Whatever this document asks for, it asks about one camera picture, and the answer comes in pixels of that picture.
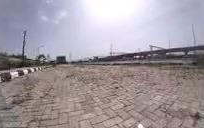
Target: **cloud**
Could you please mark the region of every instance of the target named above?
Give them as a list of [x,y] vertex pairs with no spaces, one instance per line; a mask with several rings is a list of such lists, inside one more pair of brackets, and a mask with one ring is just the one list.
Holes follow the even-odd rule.
[[54,18],[49,18],[48,16],[44,14],[39,14],[39,17],[44,22],[50,22],[54,24],[59,24],[62,19],[65,19],[68,17],[68,13],[66,11],[59,11],[55,14]]
[[51,4],[53,2],[54,2],[54,0],[46,0],[46,4]]
[[40,19],[42,21],[49,21],[48,17],[47,16],[44,16],[44,15],[40,15]]

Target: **building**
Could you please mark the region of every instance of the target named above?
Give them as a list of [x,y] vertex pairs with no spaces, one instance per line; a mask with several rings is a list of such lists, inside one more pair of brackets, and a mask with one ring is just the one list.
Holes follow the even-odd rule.
[[66,56],[57,56],[57,64],[66,64]]

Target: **interlocking paver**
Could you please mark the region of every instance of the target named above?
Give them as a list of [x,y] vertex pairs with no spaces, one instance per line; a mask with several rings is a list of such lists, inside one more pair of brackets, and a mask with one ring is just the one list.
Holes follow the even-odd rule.
[[204,126],[204,74],[193,69],[61,65],[3,85],[5,128]]
[[89,120],[80,121],[80,128],[92,128]]
[[103,124],[105,127],[112,127],[116,124],[119,124],[121,123],[123,120],[120,118],[120,117],[114,117],[114,118],[111,118],[107,121],[104,121]]
[[90,120],[90,122],[91,122],[92,124],[97,124],[97,123],[103,122],[103,121],[105,121],[105,120],[107,120],[107,119],[109,119],[109,116],[99,115],[99,116],[97,116],[97,117],[95,117],[95,118],[92,118],[92,119]]

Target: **sun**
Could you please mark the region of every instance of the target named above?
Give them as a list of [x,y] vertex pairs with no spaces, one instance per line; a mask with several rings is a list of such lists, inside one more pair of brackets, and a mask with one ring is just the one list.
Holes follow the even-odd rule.
[[136,12],[140,0],[84,0],[93,18],[100,21],[117,21]]

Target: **striped curb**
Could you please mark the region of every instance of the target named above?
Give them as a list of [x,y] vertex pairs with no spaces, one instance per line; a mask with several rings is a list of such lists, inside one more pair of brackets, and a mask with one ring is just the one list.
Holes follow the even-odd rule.
[[17,70],[17,71],[13,71],[13,72],[0,73],[0,83],[10,81],[10,80],[17,78],[19,76],[30,74],[32,72],[36,72],[36,71],[42,70],[42,69],[47,68],[47,67],[49,67],[49,66],[42,66],[42,67],[29,68],[29,69],[24,69],[24,70]]

